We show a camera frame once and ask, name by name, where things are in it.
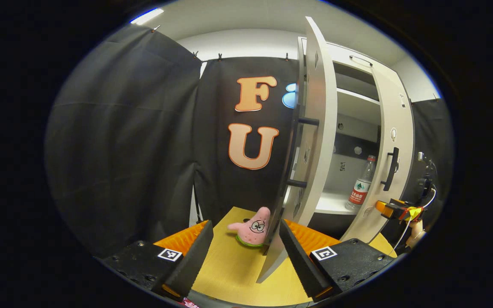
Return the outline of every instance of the white wall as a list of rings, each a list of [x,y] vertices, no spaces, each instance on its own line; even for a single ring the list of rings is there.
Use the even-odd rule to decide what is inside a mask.
[[[298,59],[298,37],[291,33],[267,29],[236,29],[217,31],[180,39],[178,43],[191,52],[199,51],[200,60],[238,56],[270,56],[275,58]]]
[[[391,68],[399,74],[412,102],[440,98],[428,74],[411,56],[405,56]]]

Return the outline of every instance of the white ceiling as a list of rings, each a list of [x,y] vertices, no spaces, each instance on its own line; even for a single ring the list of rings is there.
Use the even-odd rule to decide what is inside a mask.
[[[407,56],[397,43],[364,21],[319,0],[177,0],[145,25],[174,40],[229,29],[305,33],[311,16],[327,41],[350,47],[388,66]]]

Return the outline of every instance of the white cable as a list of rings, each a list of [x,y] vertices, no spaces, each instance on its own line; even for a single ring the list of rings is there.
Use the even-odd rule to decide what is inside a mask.
[[[388,256],[388,257],[389,257],[389,255],[390,255],[393,251],[395,251],[395,248],[396,248],[397,246],[399,246],[399,243],[401,243],[401,240],[403,239],[404,234],[407,232],[407,229],[408,229],[408,226],[409,226],[409,225],[410,225],[410,220],[408,221],[406,228],[404,228],[404,231],[403,231],[403,234],[401,235],[401,238],[399,238],[399,240],[397,240],[397,244],[395,244],[395,247],[393,247],[393,249],[392,249],[391,251],[389,251],[389,253],[387,254],[387,256]]]
[[[438,176],[439,176],[439,173],[437,172],[437,166],[435,165],[435,163],[434,163],[434,162],[431,162],[431,164],[432,164],[433,166],[435,166],[435,175],[438,177]]]
[[[437,195],[437,191],[435,189],[431,189],[431,191],[433,192],[433,197],[431,198],[431,200],[429,200],[429,202],[427,202],[426,205],[423,205],[422,208],[425,208],[427,205],[431,204],[431,202],[433,201],[433,199],[435,199],[435,195]]]

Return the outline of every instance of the orange strip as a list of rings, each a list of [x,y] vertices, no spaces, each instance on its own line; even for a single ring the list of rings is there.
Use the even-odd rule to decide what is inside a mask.
[[[317,294],[315,297],[316,297],[316,298],[317,298],[317,297],[320,297],[320,296],[322,296],[323,294],[325,294],[326,292],[330,291],[331,289],[332,289],[332,287],[328,287],[328,288],[324,289],[324,290],[323,290],[323,292],[321,292],[321,293]]]
[[[296,224],[295,222],[291,222],[287,219],[284,221],[289,226],[290,230],[292,230],[292,233],[302,246],[303,251],[305,251],[308,255],[313,250],[341,243],[333,237],[327,236],[326,234],[315,231],[311,228],[307,228],[306,226]]]
[[[172,294],[173,296],[180,297],[180,294],[174,292],[171,288],[169,288],[166,284],[163,284],[162,286],[163,290],[167,291],[168,293]]]
[[[208,220],[201,222],[195,226],[191,226],[187,229],[184,229],[178,233],[172,234],[171,236],[167,236],[162,240],[158,240],[153,243],[159,247],[176,250],[177,252],[181,252],[184,256],[190,250],[193,242],[197,239],[197,236],[201,233]]]

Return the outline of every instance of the orange letter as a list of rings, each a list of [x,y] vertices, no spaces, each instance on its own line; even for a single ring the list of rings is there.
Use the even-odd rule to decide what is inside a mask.
[[[279,135],[279,130],[272,127],[260,127],[258,133],[262,135],[260,142],[260,153],[257,158],[245,156],[245,143],[247,134],[252,131],[252,127],[245,124],[230,124],[227,129],[231,132],[229,137],[229,158],[241,168],[257,170],[264,168],[270,162],[271,148],[273,139]]]
[[[277,80],[272,76],[268,77],[251,77],[251,78],[239,78],[237,83],[241,85],[241,97],[239,103],[235,105],[236,111],[258,111],[262,109],[262,104],[256,102],[256,96],[260,96],[261,100],[266,100],[270,95],[270,86],[276,86]]]

